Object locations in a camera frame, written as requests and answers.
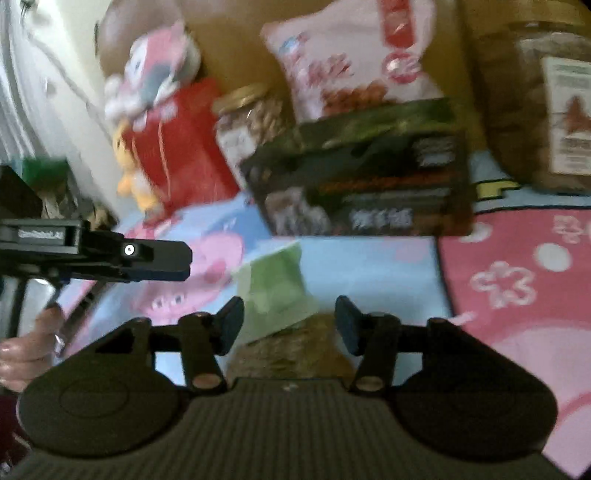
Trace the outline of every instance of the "ribbed black surface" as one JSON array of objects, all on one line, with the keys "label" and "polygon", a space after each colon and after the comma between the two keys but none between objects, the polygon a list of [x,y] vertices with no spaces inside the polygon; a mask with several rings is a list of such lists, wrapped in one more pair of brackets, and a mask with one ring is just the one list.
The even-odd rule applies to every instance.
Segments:
[{"label": "ribbed black surface", "polygon": [[541,455],[497,465],[446,458],[410,437],[387,406],[328,381],[240,380],[194,400],[156,442],[107,460],[34,452],[12,480],[567,479]]}]

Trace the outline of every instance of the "glass jar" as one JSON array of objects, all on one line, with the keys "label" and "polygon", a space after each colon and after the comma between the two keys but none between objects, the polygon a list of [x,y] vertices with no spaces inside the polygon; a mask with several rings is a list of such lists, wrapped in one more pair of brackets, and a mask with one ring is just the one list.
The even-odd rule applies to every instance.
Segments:
[{"label": "glass jar", "polygon": [[465,0],[489,148],[516,181],[591,194],[591,12],[578,0]]},{"label": "glass jar", "polygon": [[240,188],[247,190],[240,164],[285,130],[283,104],[266,85],[255,83],[217,99],[212,112],[218,118],[217,144]]}]

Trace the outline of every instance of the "white wall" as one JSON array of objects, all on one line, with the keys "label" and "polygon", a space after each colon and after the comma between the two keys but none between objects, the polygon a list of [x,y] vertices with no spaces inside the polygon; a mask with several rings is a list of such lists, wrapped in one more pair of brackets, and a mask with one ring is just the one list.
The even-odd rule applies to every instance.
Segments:
[{"label": "white wall", "polygon": [[[18,7],[18,0],[12,1]],[[51,49],[70,78],[99,110],[102,110],[103,77],[95,58],[94,25],[108,5],[109,0],[38,0],[37,12],[27,17],[29,31]],[[100,195],[120,218],[135,211],[133,200],[121,199],[116,194],[121,171],[110,140],[89,115],[85,104],[39,50],[25,42],[17,54],[31,120],[50,153],[66,155],[74,172],[82,177],[81,188]],[[46,79],[53,86],[48,95],[44,91]]]}]

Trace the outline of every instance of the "finger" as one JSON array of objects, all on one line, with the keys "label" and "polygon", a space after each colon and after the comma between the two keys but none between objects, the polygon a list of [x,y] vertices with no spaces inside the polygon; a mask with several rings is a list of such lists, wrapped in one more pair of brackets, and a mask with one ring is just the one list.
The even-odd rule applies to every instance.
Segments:
[{"label": "finger", "polygon": [[35,319],[35,332],[54,333],[64,325],[64,313],[59,305],[43,310]]},{"label": "finger", "polygon": [[29,362],[50,355],[56,337],[52,333],[31,332],[19,338],[11,338],[0,345],[0,360]]},{"label": "finger", "polygon": [[25,387],[29,384],[28,381],[25,380],[13,380],[13,381],[5,381],[0,379],[0,384],[2,384],[4,387],[6,387],[9,390],[12,390],[13,392],[22,392]]},{"label": "finger", "polygon": [[50,357],[32,362],[0,362],[0,378],[5,381],[32,380],[43,375],[50,368]]}]

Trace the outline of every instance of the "large jar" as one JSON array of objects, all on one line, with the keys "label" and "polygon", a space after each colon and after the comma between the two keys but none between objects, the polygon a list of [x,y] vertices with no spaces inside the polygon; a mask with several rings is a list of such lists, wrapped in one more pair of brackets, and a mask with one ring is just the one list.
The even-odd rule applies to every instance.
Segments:
[{"label": "large jar", "polygon": [[489,148],[543,191],[591,193],[591,12],[577,0],[465,0]]}]

